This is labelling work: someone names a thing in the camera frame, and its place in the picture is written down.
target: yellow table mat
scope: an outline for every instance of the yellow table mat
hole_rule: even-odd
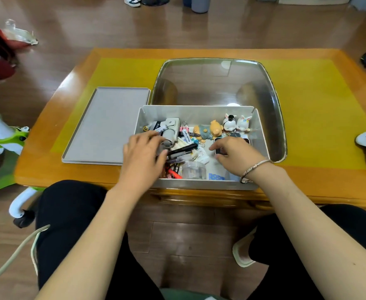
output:
[[[152,90],[166,59],[101,58],[51,152],[63,153],[88,101],[99,86]],[[330,59],[262,60],[278,93],[288,155],[281,164],[366,169],[355,137],[366,131],[366,114]]]

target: white rabbit figurine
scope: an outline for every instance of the white rabbit figurine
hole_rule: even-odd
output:
[[[236,121],[234,120],[234,117],[236,117],[236,115],[226,114],[222,124],[225,131],[234,131],[236,129]]]
[[[237,124],[236,124],[236,129],[240,130],[240,131],[250,131],[250,129],[248,128],[250,125],[250,119],[252,116],[249,117],[244,117],[243,115],[241,116],[240,119],[237,120]]]

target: phone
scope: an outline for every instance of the phone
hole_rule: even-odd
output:
[[[215,138],[214,142],[216,142],[219,139],[222,139],[222,137]],[[244,141],[246,141],[248,144],[250,144],[250,140],[248,140],[247,138],[242,138],[242,139],[244,139]],[[215,149],[215,154],[220,154],[220,155],[223,155],[223,156],[227,156],[227,153],[223,148]]]

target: black pants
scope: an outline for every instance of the black pants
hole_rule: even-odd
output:
[[[106,190],[99,186],[70,180],[57,182],[43,192],[39,199],[36,228],[47,224],[51,227],[41,233],[37,242],[39,288],[79,240],[105,195]],[[366,248],[366,211],[341,204],[325,206],[322,210]],[[253,260],[269,265],[250,300],[284,295],[291,299],[322,299],[276,215],[260,220],[249,254]],[[131,253],[127,234],[123,237],[107,299],[120,296],[121,289],[128,290],[132,299],[163,299],[155,283]]]

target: gray trash can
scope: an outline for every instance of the gray trash can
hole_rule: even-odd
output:
[[[191,10],[197,14],[206,13],[209,10],[210,0],[191,0]]]

